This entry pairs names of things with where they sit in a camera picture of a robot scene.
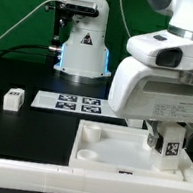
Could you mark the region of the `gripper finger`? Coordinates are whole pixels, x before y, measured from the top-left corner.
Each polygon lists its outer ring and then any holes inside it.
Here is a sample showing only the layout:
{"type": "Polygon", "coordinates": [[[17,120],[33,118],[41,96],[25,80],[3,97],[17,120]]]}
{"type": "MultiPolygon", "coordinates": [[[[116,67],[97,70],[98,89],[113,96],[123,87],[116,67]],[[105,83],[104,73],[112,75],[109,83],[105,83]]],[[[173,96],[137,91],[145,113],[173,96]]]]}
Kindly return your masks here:
{"type": "Polygon", "coordinates": [[[187,149],[189,143],[193,138],[193,123],[187,123],[185,128],[186,128],[186,135],[184,136],[185,138],[184,149],[187,149]]]}

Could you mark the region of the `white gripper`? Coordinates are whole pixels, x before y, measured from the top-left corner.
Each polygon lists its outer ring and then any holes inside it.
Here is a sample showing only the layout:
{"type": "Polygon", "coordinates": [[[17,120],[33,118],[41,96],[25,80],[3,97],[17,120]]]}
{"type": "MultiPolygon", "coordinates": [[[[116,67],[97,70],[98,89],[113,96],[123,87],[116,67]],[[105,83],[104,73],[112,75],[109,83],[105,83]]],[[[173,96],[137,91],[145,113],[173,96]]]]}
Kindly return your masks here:
{"type": "Polygon", "coordinates": [[[193,123],[193,40],[163,30],[131,37],[127,51],[108,102],[121,118],[148,120],[147,143],[154,148],[159,121],[193,123]]]}

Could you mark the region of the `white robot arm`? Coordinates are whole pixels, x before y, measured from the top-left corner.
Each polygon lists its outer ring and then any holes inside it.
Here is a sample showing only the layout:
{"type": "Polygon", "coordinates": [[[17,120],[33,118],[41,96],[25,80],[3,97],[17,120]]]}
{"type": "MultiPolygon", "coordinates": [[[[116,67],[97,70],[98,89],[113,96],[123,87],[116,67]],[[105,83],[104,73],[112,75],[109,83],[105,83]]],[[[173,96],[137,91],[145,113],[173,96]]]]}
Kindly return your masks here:
{"type": "MultiPolygon", "coordinates": [[[[168,28],[130,37],[128,57],[114,72],[108,105],[121,118],[193,123],[193,0],[147,0],[167,15],[168,28]]],[[[61,46],[55,70],[73,80],[110,75],[105,0],[67,0],[73,30],[61,46]]]]}

